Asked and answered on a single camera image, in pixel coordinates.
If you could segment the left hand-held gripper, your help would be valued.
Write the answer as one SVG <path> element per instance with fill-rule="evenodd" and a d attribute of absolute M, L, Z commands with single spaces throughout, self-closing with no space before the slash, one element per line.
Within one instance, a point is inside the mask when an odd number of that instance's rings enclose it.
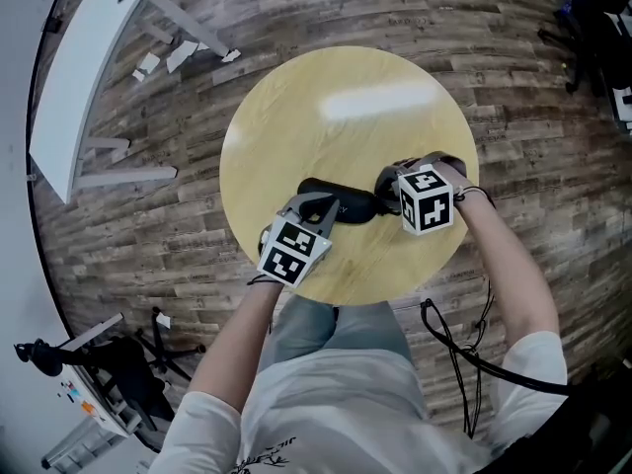
<path fill-rule="evenodd" d="M 299 287 L 330 251 L 332 242 L 328 238 L 339 207 L 335 196 L 323 192 L 292 197 L 262 238 L 257 270 L 291 288 Z M 296 223 L 304 221 L 310 231 Z"/>

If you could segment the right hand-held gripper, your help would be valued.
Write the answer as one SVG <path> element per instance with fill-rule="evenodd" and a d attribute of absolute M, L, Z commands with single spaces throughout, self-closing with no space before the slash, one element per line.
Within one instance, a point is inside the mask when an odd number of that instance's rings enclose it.
<path fill-rule="evenodd" d="M 409 158 L 386 166 L 376 181 L 377 199 L 390 214 L 401 213 L 404 230 L 416 236 L 453 224 L 453 186 L 436 170 L 438 162 L 467 175 L 459 158 L 434 152 L 424 158 Z M 396 180 L 398 190 L 392 185 Z"/>

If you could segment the person's right hand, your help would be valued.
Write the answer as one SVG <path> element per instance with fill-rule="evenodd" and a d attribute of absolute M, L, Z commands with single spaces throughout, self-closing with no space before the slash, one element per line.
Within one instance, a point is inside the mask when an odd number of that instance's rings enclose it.
<path fill-rule="evenodd" d="M 439 161 L 435 168 L 452 185 L 457 201 L 465 201 L 466 194 L 473 192 L 474 185 L 451 165 Z"/>

